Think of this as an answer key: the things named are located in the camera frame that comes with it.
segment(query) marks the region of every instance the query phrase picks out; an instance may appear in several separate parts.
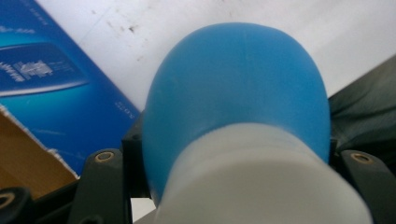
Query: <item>white surface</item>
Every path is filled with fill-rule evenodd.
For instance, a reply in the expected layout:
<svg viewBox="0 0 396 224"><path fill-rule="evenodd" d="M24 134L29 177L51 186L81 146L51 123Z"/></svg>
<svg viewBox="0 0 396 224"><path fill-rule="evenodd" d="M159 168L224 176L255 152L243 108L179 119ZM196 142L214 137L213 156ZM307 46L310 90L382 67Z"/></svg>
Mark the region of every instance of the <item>white surface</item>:
<svg viewBox="0 0 396 224"><path fill-rule="evenodd" d="M396 53L394 0L38 2L139 109L167 52L213 23L248 21L293 36L317 63L328 95Z"/></svg>
<svg viewBox="0 0 396 224"><path fill-rule="evenodd" d="M359 194L300 139L273 126L239 123L183 150L154 223L369 224L372 219Z"/></svg>

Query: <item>screw hole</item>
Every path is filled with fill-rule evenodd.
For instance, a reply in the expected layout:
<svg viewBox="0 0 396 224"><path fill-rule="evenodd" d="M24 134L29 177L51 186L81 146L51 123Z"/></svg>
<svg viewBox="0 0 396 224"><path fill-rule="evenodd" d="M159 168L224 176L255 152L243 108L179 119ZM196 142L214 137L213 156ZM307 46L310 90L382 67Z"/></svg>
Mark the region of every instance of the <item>screw hole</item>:
<svg viewBox="0 0 396 224"><path fill-rule="evenodd" d="M9 204L11 204L14 199L15 194L13 194L12 192L0 194L0 209L5 208Z"/></svg>
<svg viewBox="0 0 396 224"><path fill-rule="evenodd" d="M355 161L358 161L363 164L371 164L374 163L373 159L370 157L367 157L366 155L360 154L360 153L352 153L350 155Z"/></svg>
<svg viewBox="0 0 396 224"><path fill-rule="evenodd" d="M109 161L109 160L113 159L113 157L114 157L114 153L105 151L105 152L101 152L101 153L97 154L95 156L95 161L105 162L105 161Z"/></svg>

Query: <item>blue box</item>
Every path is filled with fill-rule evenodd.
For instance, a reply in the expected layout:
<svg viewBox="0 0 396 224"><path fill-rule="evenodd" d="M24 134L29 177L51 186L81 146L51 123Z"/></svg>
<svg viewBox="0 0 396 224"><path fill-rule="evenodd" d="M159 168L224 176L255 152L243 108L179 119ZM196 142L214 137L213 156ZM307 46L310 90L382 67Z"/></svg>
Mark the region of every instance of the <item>blue box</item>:
<svg viewBox="0 0 396 224"><path fill-rule="evenodd" d="M0 105L78 174L138 110L34 1L0 1Z"/></svg>

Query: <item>cardboard box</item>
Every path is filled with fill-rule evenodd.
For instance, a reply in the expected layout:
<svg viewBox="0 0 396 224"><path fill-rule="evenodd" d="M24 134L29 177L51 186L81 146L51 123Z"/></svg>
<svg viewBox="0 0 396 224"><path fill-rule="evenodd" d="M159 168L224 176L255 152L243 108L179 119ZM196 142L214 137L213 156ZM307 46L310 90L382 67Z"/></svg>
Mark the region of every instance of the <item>cardboard box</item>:
<svg viewBox="0 0 396 224"><path fill-rule="evenodd" d="M139 112L37 3L3 0L0 15L0 105L20 126L1 118L0 188L38 176L60 186L94 151L118 148Z"/></svg>

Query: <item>black plastic part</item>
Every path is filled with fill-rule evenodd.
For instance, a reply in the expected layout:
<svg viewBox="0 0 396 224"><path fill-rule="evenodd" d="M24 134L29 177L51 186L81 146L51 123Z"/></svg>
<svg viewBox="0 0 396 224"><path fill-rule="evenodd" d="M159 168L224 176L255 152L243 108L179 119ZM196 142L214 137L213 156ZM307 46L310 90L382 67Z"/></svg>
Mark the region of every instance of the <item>black plastic part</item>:
<svg viewBox="0 0 396 224"><path fill-rule="evenodd" d="M33 224L34 220L34 207L28 189L0 189L0 224Z"/></svg>
<svg viewBox="0 0 396 224"><path fill-rule="evenodd" d="M143 113L122 138L126 181L131 198L150 198L142 152Z"/></svg>
<svg viewBox="0 0 396 224"><path fill-rule="evenodd" d="M65 224L70 214L78 181L35 200L35 224Z"/></svg>
<svg viewBox="0 0 396 224"><path fill-rule="evenodd" d="M358 191L376 224L396 222L396 178L379 158L356 150L340 153L339 172Z"/></svg>
<svg viewBox="0 0 396 224"><path fill-rule="evenodd" d="M131 200L119 150L100 150L86 160L67 223L132 223Z"/></svg>

